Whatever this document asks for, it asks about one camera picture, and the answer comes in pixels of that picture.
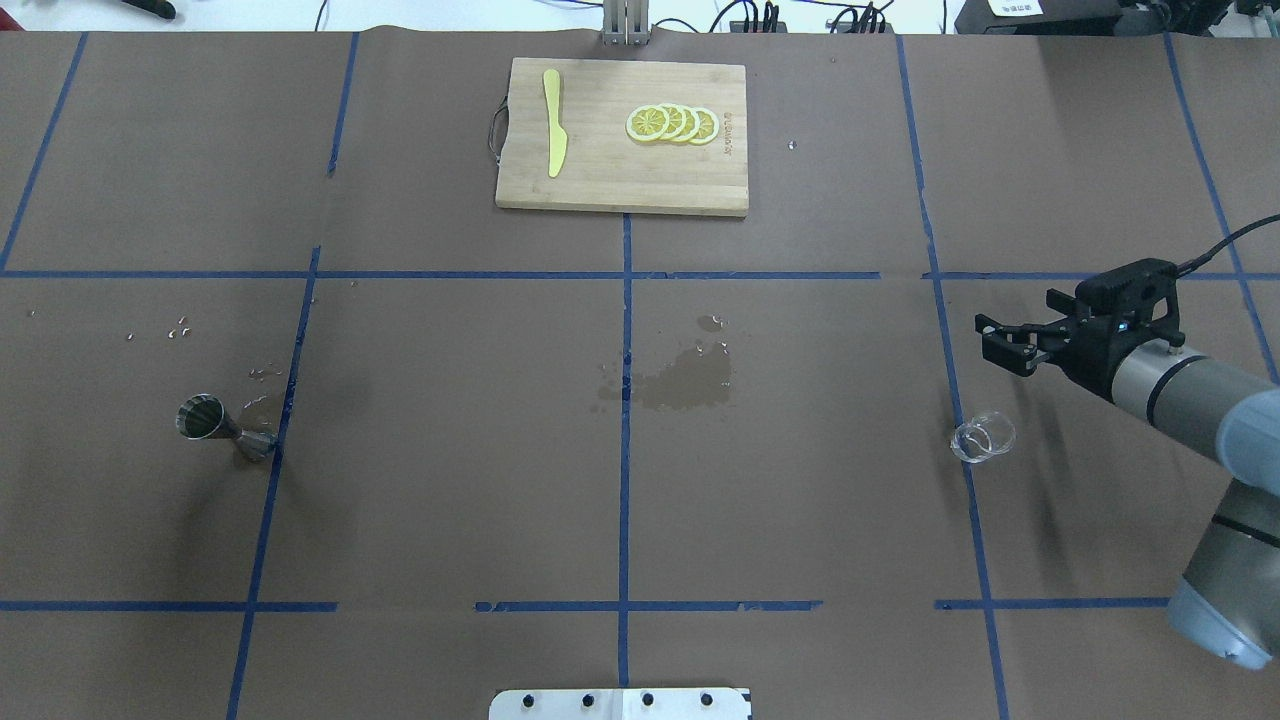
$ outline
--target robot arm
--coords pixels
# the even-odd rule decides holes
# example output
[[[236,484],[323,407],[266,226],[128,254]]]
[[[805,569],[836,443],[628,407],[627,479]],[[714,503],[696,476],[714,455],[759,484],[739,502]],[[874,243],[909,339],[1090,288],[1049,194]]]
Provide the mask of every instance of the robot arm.
[[[1239,234],[1183,266],[1139,260],[1080,282],[1074,297],[1050,290],[1064,315],[1055,323],[978,315],[975,329],[986,360],[1021,377],[1057,365],[1234,475],[1167,612],[1204,650],[1258,670],[1280,651],[1280,388],[1187,347],[1176,293],[1179,277]]]

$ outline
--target cutting board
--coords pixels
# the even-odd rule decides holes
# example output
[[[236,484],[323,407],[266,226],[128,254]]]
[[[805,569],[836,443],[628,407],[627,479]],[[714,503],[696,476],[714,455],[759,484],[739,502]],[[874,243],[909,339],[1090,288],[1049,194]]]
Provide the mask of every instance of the cutting board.
[[[561,126],[568,133],[564,167],[554,178],[547,173],[548,68],[561,73]],[[659,102],[717,113],[719,136],[703,146],[631,140],[631,110]],[[499,208],[746,215],[742,65],[516,58],[507,105]]]

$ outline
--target metal bracket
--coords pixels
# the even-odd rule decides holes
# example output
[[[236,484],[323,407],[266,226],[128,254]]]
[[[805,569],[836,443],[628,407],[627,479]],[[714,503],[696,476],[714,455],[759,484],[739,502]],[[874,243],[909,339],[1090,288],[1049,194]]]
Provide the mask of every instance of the metal bracket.
[[[751,691],[650,688],[504,691],[489,720],[750,720]]]
[[[649,45],[649,0],[604,0],[605,45]]]

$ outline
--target yellow knife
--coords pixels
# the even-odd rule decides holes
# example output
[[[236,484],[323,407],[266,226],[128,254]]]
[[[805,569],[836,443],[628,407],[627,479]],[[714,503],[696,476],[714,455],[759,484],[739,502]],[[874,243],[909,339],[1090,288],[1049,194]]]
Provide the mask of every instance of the yellow knife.
[[[543,73],[543,90],[547,92],[547,126],[550,128],[547,174],[556,177],[564,167],[564,151],[568,150],[568,133],[559,124],[559,70],[548,69]]]

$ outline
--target citrus slice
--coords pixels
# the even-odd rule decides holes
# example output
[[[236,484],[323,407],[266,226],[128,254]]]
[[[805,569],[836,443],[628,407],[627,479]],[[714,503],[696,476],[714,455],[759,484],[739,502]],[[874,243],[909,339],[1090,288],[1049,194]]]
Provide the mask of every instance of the citrus slice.
[[[707,145],[708,142],[716,140],[719,135],[719,117],[712,113],[707,108],[691,108],[695,115],[698,115],[698,132],[689,138],[690,145]]]
[[[636,142],[653,142],[667,132],[671,118],[659,105],[641,105],[627,115],[627,135]]]
[[[689,126],[685,132],[671,138],[672,142],[689,142],[698,135],[698,128],[703,127],[701,117],[694,111],[692,108],[687,105],[681,105],[680,111],[689,119]]]
[[[680,110],[684,105],[676,105],[675,102],[663,102],[659,105],[667,111],[667,132],[662,133],[663,140],[671,140],[677,135],[685,132],[689,126],[689,118]]]

